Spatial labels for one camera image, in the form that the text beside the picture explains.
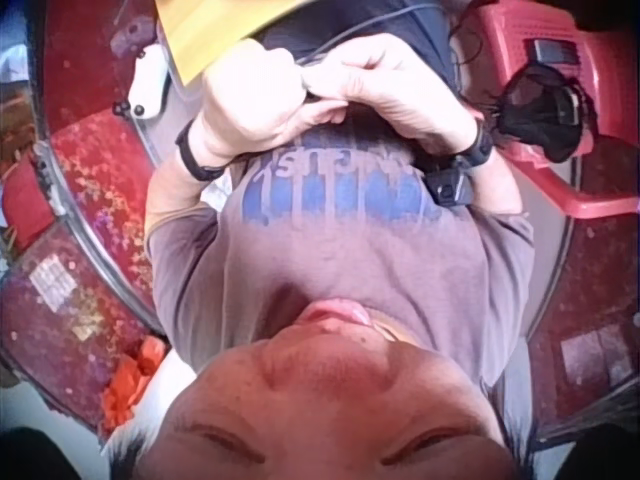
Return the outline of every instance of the red plastic chair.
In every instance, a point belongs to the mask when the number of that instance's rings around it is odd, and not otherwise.
[[[529,62],[526,40],[564,40],[576,45],[579,65],[553,65],[567,77],[580,81],[598,114],[598,132],[585,131],[575,156],[593,150],[596,133],[638,145],[635,39],[621,33],[580,31],[568,12],[528,0],[500,0],[467,13],[480,25],[501,89]],[[541,148],[509,141],[502,153],[570,217],[599,218],[639,212],[637,194],[576,191],[549,168],[550,162]]]

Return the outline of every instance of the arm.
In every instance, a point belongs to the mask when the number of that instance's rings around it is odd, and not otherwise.
[[[520,214],[520,189],[505,159],[494,148],[484,165],[471,169],[473,206],[491,214]]]
[[[200,165],[223,167],[229,163],[228,157],[209,153],[205,146],[205,134],[199,116],[189,132],[189,146]],[[199,207],[202,191],[208,183],[194,179],[184,166],[176,150],[158,168],[149,182],[145,217],[145,238],[158,226],[187,215]]]
[[[314,125],[344,119],[347,102],[304,103],[306,91],[291,54],[267,51],[254,40],[232,47],[203,77],[203,109],[189,131],[189,145],[203,167],[223,167],[243,153],[271,150]],[[146,236],[198,207],[206,187],[174,153],[151,179]]]
[[[303,70],[309,90],[373,107],[403,137],[435,156],[469,148],[477,123],[448,85],[401,39],[389,34],[350,40],[319,65]],[[504,159],[471,171],[476,207],[488,213],[522,213],[522,200]]]

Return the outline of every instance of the hair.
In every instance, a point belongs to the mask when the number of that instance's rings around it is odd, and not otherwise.
[[[109,452],[111,480],[131,480],[136,464],[149,446],[148,438],[137,433],[132,439],[123,441]]]
[[[497,410],[494,411],[502,430],[505,446],[516,462],[518,478],[521,480],[535,480],[534,451],[532,448],[536,435],[535,424],[528,436],[523,439],[521,435],[516,433],[518,429],[513,424],[507,425],[502,415]],[[132,440],[120,444],[111,451],[109,455],[111,480],[134,479],[136,464],[150,446],[147,440],[145,435],[138,433]]]

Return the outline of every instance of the hand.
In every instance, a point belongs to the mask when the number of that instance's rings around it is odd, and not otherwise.
[[[284,50],[244,40],[204,72],[203,110],[189,142],[198,163],[221,166],[276,148],[314,125],[344,120],[345,100],[305,104],[301,68]]]
[[[431,154],[459,153],[475,141],[478,126],[471,113],[393,35],[350,40],[302,75],[313,94],[373,107],[400,135],[418,140]]]

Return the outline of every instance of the man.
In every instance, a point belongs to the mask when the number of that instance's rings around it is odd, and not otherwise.
[[[398,3],[319,2],[297,14],[308,28],[289,17],[205,72],[146,225],[159,318],[198,378],[129,456],[134,478],[518,475],[483,393],[532,269],[518,188],[493,150],[468,171],[473,206],[442,208],[414,167],[481,137],[450,89],[446,16],[294,62],[326,40],[308,9],[343,29]],[[244,175],[217,215],[199,196],[232,161]]]

